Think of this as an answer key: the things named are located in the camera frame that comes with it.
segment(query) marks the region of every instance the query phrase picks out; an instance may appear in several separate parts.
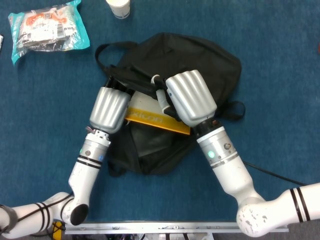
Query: green led light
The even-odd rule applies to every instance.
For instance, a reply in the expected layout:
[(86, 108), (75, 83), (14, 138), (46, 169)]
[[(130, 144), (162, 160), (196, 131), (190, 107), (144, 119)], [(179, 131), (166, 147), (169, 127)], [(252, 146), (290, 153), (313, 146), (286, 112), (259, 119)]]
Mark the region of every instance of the green led light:
[(215, 157), (215, 153), (213, 151), (208, 152), (209, 158), (213, 159)]

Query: black stripe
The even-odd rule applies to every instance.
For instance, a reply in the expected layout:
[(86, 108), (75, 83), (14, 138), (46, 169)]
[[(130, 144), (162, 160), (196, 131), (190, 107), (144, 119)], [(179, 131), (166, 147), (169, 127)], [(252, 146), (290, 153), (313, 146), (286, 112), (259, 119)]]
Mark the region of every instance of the black stripe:
[(78, 158), (85, 159), (85, 160), (89, 160), (89, 161), (91, 161), (91, 162), (93, 162), (93, 163), (96, 163), (96, 164), (100, 164), (100, 165), (102, 164), (101, 161), (94, 160), (94, 159), (92, 159), (92, 158), (90, 158), (90, 157), (86, 157), (86, 156), (79, 155)]
[(74, 198), (69, 199), (69, 200), (66, 201), (66, 203), (62, 206), (61, 211), (60, 211), (60, 217), (61, 217), (61, 220), (62, 220), (62, 221), (63, 221), (62, 212), (63, 212), (63, 210), (65, 209), (65, 206), (66, 206), (71, 200), (73, 200), (73, 199), (74, 199)]
[(90, 164), (90, 163), (87, 163), (87, 162), (85, 162), (85, 161), (81, 161), (81, 160), (77, 160), (77, 162), (78, 163), (81, 163), (81, 164), (84, 164), (84, 165), (87, 165), (87, 166), (89, 166), (89, 167), (92, 167), (92, 168), (95, 168), (95, 169), (100, 169), (101, 167), (99, 167), (99, 166), (96, 166), (96, 165), (92, 165), (92, 164)]
[(301, 215), (301, 212), (300, 212), (300, 208), (299, 208), (299, 205), (298, 205), (296, 194), (295, 194), (293, 189), (290, 189), (290, 193), (291, 193), (291, 196), (292, 196), (292, 199), (293, 199), (293, 202), (294, 202), (296, 214), (298, 215), (298, 218), (299, 218), (299, 222), (303, 223), (304, 221), (302, 219), (302, 215)]
[(47, 205), (45, 205), (43, 202), (41, 202), (41, 203), (43, 204), (43, 206), (44, 206), (44, 208), (46, 210), (46, 214), (48, 216), (48, 222), (46, 223), (46, 227), (45, 227), (45, 229), (48, 229), (49, 228), (49, 221), (50, 221), (50, 211), (49, 211)]
[(189, 240), (188, 234), (184, 233), (183, 237), (184, 237), (184, 240)]
[(303, 194), (301, 192), (301, 189), (300, 189), (300, 187), (297, 187), (296, 189), (298, 190), (298, 194), (299, 194), (301, 202), (302, 202), (302, 206), (303, 206), (303, 210), (304, 210), (304, 213), (305, 213), (306, 220), (310, 221), (310, 215), (309, 215), (309, 212), (308, 212), (308, 208), (307, 208), (304, 196), (303, 196)]
[(41, 232), (42, 228), (45, 225), (45, 214), (44, 214), (43, 208), (38, 203), (35, 203), (35, 205), (37, 205), (39, 207), (39, 211), (41, 211), (41, 214), (42, 214), (42, 224), (41, 224), (41, 227), (40, 227), (40, 230), (39, 230), (39, 232)]

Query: plastic bag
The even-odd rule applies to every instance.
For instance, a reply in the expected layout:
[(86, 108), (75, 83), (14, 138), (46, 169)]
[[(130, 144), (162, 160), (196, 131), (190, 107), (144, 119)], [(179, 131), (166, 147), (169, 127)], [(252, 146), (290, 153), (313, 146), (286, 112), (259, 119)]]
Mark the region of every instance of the plastic bag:
[(90, 41), (77, 10), (81, 0), (8, 16), (13, 40), (12, 62), (28, 51), (85, 49)]

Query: backpack strap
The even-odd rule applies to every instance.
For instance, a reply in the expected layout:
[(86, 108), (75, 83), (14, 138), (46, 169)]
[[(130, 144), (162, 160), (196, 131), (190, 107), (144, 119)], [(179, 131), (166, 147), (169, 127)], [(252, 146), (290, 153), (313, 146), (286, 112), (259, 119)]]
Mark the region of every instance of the backpack strap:
[(141, 76), (136, 72), (132, 71), (130, 66), (128, 67), (117, 67), (114, 65), (105, 66), (100, 60), (99, 55), (103, 50), (108, 47), (117, 47), (120, 49), (133, 49), (138, 44), (133, 41), (121, 41), (121, 42), (114, 42), (114, 43), (107, 43), (100, 45), (95, 50), (95, 60), (101, 70), (110, 78), (114, 79), (115, 81), (119, 82), (122, 86), (126, 87), (127, 89), (134, 90), (151, 96), (153, 98), (156, 97), (156, 90), (157, 88), (150, 83), (149, 81), (143, 81)]
[(217, 118), (238, 121), (246, 114), (246, 106), (241, 101), (225, 101), (215, 112)]
[(120, 177), (121, 175), (125, 174), (127, 170), (123, 167), (118, 167), (113, 162), (108, 161), (108, 170), (109, 175), (111, 177)]

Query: black cable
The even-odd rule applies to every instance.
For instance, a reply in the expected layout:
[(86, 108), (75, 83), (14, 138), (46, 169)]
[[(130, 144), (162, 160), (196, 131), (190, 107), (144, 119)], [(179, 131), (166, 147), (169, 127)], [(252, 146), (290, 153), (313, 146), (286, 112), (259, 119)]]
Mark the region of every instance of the black cable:
[(258, 167), (258, 166), (256, 166), (256, 165), (250, 163), (250, 162), (243, 161), (243, 163), (244, 163), (245, 165), (248, 165), (248, 166), (250, 166), (250, 167), (252, 167), (252, 168), (255, 168), (255, 169), (257, 169), (257, 170), (259, 170), (259, 171), (261, 171), (261, 172), (263, 172), (263, 173), (265, 173), (265, 174), (269, 174), (269, 175), (271, 175), (271, 176), (274, 176), (274, 177), (276, 177), (276, 178), (279, 178), (279, 179), (288, 181), (288, 182), (290, 182), (290, 183), (297, 184), (297, 185), (300, 185), (300, 186), (306, 186), (306, 185), (308, 185), (308, 184), (305, 184), (305, 183), (303, 183), (303, 182), (299, 182), (299, 181), (296, 181), (296, 180), (287, 178), (287, 177), (285, 177), (285, 176), (278, 175), (278, 174), (276, 174), (276, 173), (274, 173), (274, 172), (272, 172), (272, 171), (265, 170), (265, 169), (263, 169), (263, 168), (261, 168), (261, 167)]
[(9, 225), (8, 226), (5, 226), (1, 231), (0, 231), (0, 236), (8, 229)]
[(55, 222), (52, 223), (52, 225), (56, 228), (56, 229), (59, 229), (61, 231), (65, 231), (66, 228), (63, 226), (63, 223), (62, 223), (62, 226), (57, 226)]

